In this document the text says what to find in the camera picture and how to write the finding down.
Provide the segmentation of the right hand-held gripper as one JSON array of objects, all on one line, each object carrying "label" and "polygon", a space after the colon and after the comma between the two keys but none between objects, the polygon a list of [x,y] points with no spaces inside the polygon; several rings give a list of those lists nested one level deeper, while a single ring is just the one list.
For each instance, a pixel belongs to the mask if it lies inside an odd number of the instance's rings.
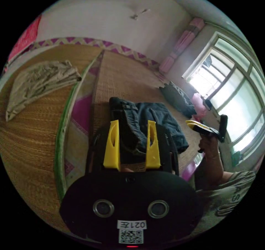
[{"label": "right hand-held gripper", "polygon": [[198,132],[200,135],[203,135],[208,138],[215,137],[218,140],[220,140],[219,131],[217,131],[216,129],[207,127],[195,120],[186,120],[185,122],[190,129],[192,129],[195,132]]}]

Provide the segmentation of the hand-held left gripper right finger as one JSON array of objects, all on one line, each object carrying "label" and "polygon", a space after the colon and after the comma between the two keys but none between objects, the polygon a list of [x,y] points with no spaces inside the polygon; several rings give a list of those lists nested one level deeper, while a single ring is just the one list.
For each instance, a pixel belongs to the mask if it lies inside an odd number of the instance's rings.
[{"label": "hand-held left gripper right finger", "polygon": [[159,169],[161,167],[156,122],[148,120],[147,147],[145,168]]}]

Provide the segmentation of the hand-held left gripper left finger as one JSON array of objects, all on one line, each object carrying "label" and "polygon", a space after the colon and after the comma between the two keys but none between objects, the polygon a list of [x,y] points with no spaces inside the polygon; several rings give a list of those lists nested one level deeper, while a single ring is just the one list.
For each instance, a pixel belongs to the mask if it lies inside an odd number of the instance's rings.
[{"label": "hand-held left gripper left finger", "polygon": [[105,169],[120,170],[119,120],[110,122],[103,166]]}]

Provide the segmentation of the person's right hand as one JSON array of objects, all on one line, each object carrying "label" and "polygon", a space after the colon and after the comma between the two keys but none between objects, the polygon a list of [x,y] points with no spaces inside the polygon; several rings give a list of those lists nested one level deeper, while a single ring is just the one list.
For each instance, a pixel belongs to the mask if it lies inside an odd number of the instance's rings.
[{"label": "person's right hand", "polygon": [[201,136],[199,148],[203,150],[206,158],[210,160],[219,158],[218,139],[216,137]]}]

